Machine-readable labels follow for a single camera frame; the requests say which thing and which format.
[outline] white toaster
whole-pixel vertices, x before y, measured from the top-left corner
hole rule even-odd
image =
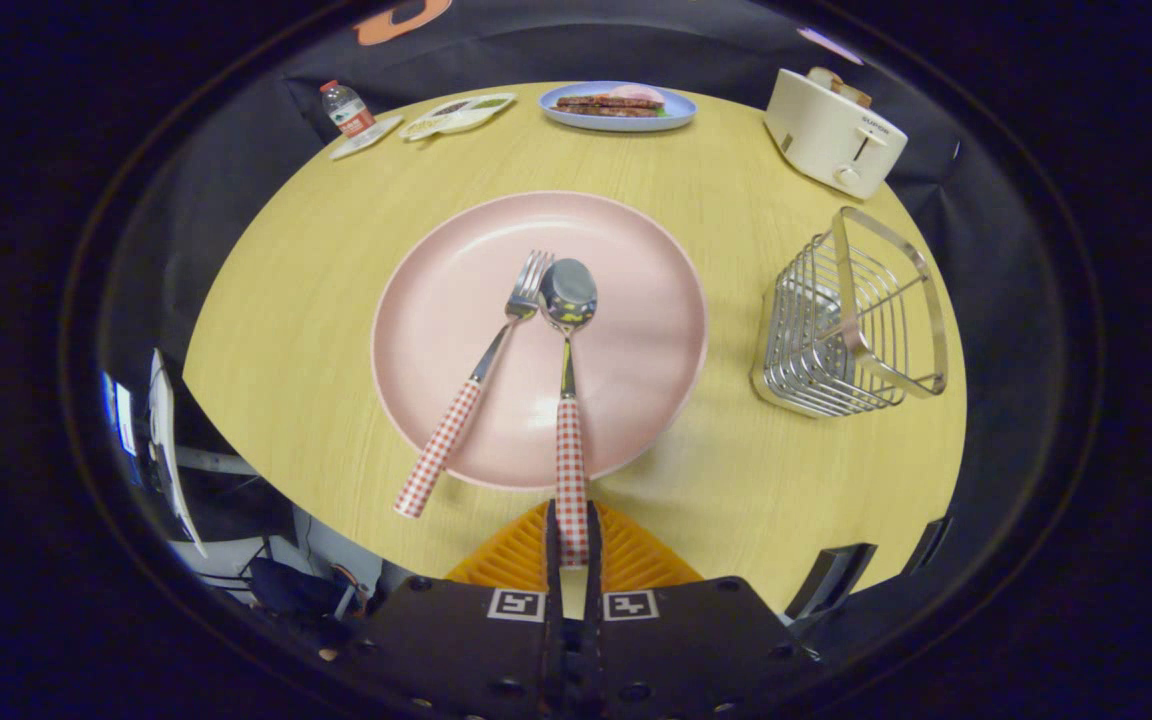
[[[799,173],[865,200],[909,141],[869,108],[869,96],[824,68],[808,77],[782,69],[763,123]]]

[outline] checkered handle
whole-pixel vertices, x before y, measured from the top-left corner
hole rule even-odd
[[[589,564],[585,520],[585,452],[579,440],[576,397],[558,401],[558,532],[563,539],[562,564]]]
[[[483,386],[477,381],[465,381],[465,386],[461,387],[460,395],[452,401],[452,407],[448,407],[444,419],[439,420],[434,437],[425,442],[425,450],[420,452],[419,458],[416,460],[416,467],[407,476],[407,483],[403,483],[402,491],[397,493],[394,510],[399,515],[406,515],[408,518],[420,517],[420,513],[425,510],[429,493],[434,492],[438,475],[447,468],[447,456],[452,453],[452,448],[456,447],[456,439],[461,437],[461,430],[470,419],[470,414],[482,393]]]

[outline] metal wire rack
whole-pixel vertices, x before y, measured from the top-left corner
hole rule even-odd
[[[904,279],[847,242],[847,222],[895,245],[914,273]],[[923,288],[931,328],[932,369],[911,377],[905,293]],[[945,324],[927,260],[886,225],[841,209],[776,275],[764,300],[759,357],[751,372],[773,404],[835,418],[899,406],[905,395],[931,397],[946,386]]]

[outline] blue plate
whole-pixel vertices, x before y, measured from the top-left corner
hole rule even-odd
[[[696,104],[677,92],[669,92],[664,88],[645,85],[652,88],[664,96],[664,118],[602,118],[602,115],[576,115],[573,113],[559,113],[553,109],[558,105],[559,97],[568,94],[601,94],[621,88],[622,85],[643,85],[643,83],[630,82],[577,82],[576,85],[550,90],[540,96],[540,109],[553,118],[559,123],[586,129],[605,129],[613,132],[652,132],[659,129],[669,129],[685,126],[696,118]]]

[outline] toaster knob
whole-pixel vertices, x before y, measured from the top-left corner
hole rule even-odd
[[[843,187],[855,187],[861,182],[861,174],[851,165],[839,165],[833,169],[833,179]]]

